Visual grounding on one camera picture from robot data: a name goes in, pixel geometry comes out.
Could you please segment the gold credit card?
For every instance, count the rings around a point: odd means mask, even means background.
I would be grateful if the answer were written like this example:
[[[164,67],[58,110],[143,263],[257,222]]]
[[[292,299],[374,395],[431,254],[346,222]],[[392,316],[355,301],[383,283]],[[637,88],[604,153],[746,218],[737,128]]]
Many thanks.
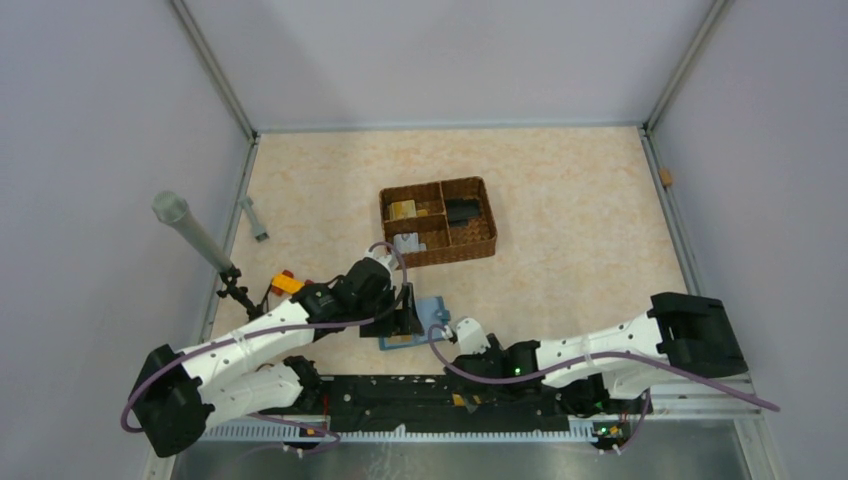
[[[469,413],[473,413],[482,404],[482,400],[479,396],[465,396],[460,395],[459,393],[452,394],[452,402],[455,407],[465,408]]]

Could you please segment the woven wicker tray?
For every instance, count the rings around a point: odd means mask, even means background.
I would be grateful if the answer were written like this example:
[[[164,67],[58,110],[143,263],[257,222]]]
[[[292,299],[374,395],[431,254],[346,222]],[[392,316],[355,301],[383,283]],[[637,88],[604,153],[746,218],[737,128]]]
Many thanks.
[[[446,199],[477,199],[482,213],[469,225],[450,228],[445,213]],[[414,200],[429,215],[389,221],[392,202]],[[410,268],[456,263],[492,257],[498,230],[485,181],[479,176],[387,187],[378,194],[384,240],[392,243]]]

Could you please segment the blue leather card holder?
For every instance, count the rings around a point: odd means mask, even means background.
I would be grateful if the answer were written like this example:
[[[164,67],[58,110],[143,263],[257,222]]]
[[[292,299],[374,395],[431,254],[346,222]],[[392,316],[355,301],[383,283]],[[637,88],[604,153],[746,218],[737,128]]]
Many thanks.
[[[392,351],[425,345],[428,329],[446,327],[450,320],[451,313],[442,296],[417,298],[414,307],[397,310],[397,328],[389,335],[378,337],[378,348]]]

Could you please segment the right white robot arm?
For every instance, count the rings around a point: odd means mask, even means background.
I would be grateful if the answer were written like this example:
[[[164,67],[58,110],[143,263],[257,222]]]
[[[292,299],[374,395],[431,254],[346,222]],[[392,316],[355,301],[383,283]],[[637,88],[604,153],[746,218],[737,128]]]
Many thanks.
[[[637,317],[582,336],[528,340],[503,347],[472,318],[450,334],[460,352],[445,372],[477,395],[559,393],[573,414],[585,399],[600,412],[677,378],[711,388],[744,374],[748,364],[723,303],[659,293]]]

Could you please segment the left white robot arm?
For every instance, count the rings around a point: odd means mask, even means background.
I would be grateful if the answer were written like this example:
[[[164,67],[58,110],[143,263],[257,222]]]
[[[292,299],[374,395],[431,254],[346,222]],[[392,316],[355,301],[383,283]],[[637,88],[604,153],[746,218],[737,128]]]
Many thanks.
[[[168,344],[144,360],[121,426],[141,433],[160,458],[177,455],[209,428],[271,408],[308,413],[319,404],[316,375],[305,361],[260,371],[281,354],[357,327],[363,337],[390,334],[397,323],[419,328],[414,289],[393,284],[390,261],[363,258],[326,283],[309,283],[248,324],[195,346]]]

